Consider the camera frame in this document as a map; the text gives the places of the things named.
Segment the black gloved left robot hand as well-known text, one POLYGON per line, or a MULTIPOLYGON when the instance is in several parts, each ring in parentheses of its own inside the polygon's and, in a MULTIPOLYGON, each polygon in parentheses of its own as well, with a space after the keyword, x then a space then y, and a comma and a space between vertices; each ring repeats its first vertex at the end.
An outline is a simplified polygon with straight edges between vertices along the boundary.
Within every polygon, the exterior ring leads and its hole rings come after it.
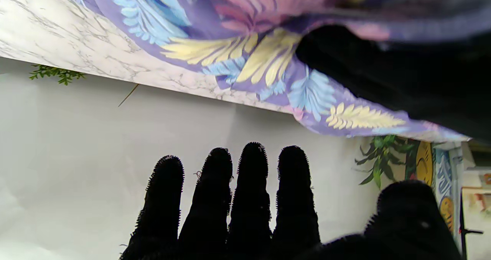
POLYGON ((490 49, 490 33, 411 44, 323 26, 300 40, 296 56, 363 99, 490 143, 490 49))

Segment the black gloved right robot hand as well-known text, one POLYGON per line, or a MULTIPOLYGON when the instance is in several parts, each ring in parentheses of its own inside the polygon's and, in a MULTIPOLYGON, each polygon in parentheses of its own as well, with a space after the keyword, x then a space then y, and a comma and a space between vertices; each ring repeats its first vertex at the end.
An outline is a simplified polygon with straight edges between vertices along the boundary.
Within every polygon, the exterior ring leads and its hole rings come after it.
POLYGON ((382 190, 377 211, 361 233, 321 243, 305 152, 292 145, 278 162, 276 227, 266 191, 268 159, 257 142, 245 145, 231 192, 232 159, 210 151, 195 185, 182 230, 184 168, 162 157, 121 260, 461 260, 431 187, 419 180, 382 190))

